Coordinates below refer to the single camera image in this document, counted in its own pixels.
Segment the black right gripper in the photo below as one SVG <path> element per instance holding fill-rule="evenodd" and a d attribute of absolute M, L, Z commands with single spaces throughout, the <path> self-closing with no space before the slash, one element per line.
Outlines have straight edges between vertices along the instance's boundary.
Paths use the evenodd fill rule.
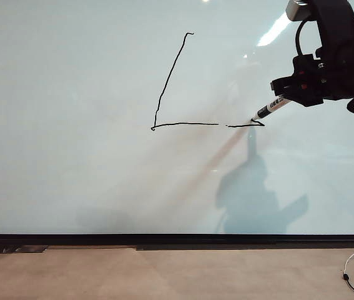
<path fill-rule="evenodd" d="M 354 39 L 340 44 L 334 51 L 323 48 L 316 50 L 316 56 L 325 65 L 318 69 L 312 54 L 295 56 L 293 74 L 274 79 L 270 83 L 275 96 L 281 96 L 304 107 L 324 103 L 324 99 L 340 100 L 354 98 Z M 325 80 L 322 97 L 317 95 L 310 81 Z"/>

